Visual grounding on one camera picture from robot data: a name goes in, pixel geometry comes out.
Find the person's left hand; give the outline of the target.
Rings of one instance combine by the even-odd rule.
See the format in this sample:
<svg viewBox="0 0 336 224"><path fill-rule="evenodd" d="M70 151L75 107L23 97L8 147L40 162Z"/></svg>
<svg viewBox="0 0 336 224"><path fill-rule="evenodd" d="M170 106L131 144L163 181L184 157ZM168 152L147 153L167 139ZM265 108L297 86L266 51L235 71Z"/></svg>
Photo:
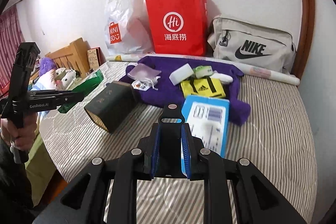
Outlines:
<svg viewBox="0 0 336 224"><path fill-rule="evenodd" d="M17 149L28 151L31 149L37 129L37 113L25 114L23 128L17 128L12 121L1 119L1 138L11 146L13 142Z"/></svg>

